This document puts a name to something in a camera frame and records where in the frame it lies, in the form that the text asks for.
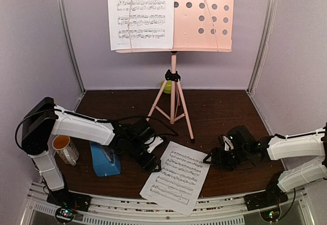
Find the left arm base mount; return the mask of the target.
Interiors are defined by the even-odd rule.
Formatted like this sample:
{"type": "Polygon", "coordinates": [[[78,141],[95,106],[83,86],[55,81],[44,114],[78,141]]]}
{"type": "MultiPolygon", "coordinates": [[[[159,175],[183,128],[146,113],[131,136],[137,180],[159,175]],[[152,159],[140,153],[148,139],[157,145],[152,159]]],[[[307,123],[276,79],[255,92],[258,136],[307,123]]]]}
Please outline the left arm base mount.
{"type": "Polygon", "coordinates": [[[79,212],[88,212],[91,197],[85,194],[71,192],[66,183],[64,188],[58,191],[52,191],[45,179],[42,180],[43,191],[47,195],[46,201],[56,205],[55,219],[59,224],[68,224],[79,214],[79,212]]]}

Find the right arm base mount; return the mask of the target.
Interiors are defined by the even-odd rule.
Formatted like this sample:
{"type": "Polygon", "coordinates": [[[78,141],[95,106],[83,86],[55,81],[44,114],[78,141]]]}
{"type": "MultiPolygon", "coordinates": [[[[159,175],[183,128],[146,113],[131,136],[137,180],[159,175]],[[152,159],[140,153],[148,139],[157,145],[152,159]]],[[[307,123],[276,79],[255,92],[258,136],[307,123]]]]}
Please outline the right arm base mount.
{"type": "Polygon", "coordinates": [[[288,201],[287,194],[277,185],[279,176],[280,173],[274,174],[264,191],[244,196],[247,210],[262,210],[260,216],[265,222],[277,222],[282,216],[280,204],[288,201]]]}

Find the pink perforated music stand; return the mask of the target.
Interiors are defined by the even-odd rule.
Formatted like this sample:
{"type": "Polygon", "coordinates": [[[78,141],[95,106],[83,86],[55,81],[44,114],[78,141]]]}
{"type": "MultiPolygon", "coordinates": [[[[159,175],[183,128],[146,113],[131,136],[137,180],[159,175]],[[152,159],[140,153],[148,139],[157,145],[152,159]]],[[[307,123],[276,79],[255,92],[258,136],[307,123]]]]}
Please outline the pink perforated music stand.
{"type": "Polygon", "coordinates": [[[181,118],[186,119],[191,142],[195,142],[193,130],[177,72],[177,53],[191,52],[231,52],[232,22],[234,0],[174,0],[174,38],[171,53],[171,69],[166,72],[165,80],[149,111],[155,110],[164,115],[171,124],[181,118]],[[159,106],[164,87],[171,82],[170,114],[159,106]]]}

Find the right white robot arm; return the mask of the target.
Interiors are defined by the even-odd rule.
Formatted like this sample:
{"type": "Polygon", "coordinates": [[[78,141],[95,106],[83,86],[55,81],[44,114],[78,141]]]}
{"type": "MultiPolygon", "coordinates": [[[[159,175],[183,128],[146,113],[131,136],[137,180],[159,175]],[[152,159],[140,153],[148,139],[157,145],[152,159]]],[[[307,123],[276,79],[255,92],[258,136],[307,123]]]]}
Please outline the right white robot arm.
{"type": "Polygon", "coordinates": [[[258,155],[262,159],[277,161],[284,158],[313,156],[313,159],[272,179],[268,190],[262,194],[266,205],[273,205],[282,196],[299,186],[326,178],[326,127],[295,135],[274,134],[256,140],[244,125],[233,127],[218,137],[220,147],[213,148],[203,162],[227,170],[258,155]]]}

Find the sheet music page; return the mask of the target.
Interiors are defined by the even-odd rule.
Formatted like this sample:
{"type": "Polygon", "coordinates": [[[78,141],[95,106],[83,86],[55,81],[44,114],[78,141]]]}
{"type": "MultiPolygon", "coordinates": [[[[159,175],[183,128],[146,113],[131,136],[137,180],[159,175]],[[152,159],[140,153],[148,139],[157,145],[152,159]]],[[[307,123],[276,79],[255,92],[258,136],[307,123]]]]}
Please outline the sheet music page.
{"type": "Polygon", "coordinates": [[[172,49],[174,0],[108,0],[110,48],[172,49]]]}
{"type": "Polygon", "coordinates": [[[190,216],[209,171],[206,154],[170,141],[161,160],[161,171],[153,172],[140,196],[167,210],[190,216]]]}

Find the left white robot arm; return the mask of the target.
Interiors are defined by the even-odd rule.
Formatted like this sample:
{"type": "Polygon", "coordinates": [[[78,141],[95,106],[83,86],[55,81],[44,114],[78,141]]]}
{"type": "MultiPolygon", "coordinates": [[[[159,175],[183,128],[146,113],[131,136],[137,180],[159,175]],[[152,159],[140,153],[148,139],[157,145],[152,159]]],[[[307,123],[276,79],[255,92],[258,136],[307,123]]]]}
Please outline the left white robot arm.
{"type": "Polygon", "coordinates": [[[166,142],[166,134],[157,134],[149,116],[132,116],[137,121],[125,124],[125,118],[97,119],[67,110],[53,98],[43,98],[18,124],[16,145],[36,164],[53,197],[63,207],[70,206],[73,194],[66,190],[63,174],[49,153],[50,136],[67,136],[88,140],[127,153],[146,172],[159,172],[161,161],[154,148],[166,142]]]}

